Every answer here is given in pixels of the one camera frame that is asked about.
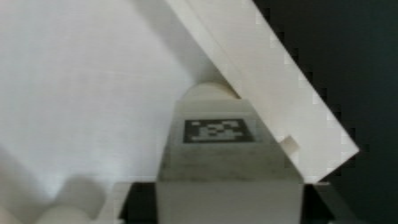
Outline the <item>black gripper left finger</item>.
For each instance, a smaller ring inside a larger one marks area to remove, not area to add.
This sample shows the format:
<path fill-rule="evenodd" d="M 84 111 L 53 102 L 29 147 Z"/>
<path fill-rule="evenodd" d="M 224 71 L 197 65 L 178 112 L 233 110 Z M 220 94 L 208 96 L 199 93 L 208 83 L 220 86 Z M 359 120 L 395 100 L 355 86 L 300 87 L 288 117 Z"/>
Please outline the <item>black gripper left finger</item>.
<path fill-rule="evenodd" d="M 153 182 L 114 185 L 100 211 L 100 224 L 158 224 Z"/>

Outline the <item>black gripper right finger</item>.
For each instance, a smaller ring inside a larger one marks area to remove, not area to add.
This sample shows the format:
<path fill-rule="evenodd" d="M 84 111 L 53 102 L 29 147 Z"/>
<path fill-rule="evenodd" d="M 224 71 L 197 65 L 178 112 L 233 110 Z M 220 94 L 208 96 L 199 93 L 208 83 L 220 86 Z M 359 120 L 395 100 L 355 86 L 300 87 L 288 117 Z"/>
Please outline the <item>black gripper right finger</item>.
<path fill-rule="evenodd" d="M 329 182 L 306 185 L 300 224 L 368 224 Z"/>

